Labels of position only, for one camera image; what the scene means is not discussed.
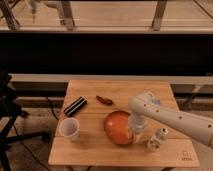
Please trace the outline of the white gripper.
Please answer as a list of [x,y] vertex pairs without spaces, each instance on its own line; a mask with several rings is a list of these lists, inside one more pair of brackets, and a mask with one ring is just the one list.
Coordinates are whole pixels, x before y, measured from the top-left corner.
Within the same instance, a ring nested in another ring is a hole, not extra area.
[[141,134],[144,132],[147,121],[144,116],[131,114],[128,117],[128,126],[133,133]]

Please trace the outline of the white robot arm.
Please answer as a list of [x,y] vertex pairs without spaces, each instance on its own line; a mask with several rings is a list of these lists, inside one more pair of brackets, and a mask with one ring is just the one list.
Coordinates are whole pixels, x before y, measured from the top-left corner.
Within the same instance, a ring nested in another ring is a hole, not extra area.
[[131,114],[128,124],[135,133],[144,131],[145,118],[148,117],[213,148],[212,118],[164,107],[156,101],[157,99],[150,91],[138,94],[129,100]]

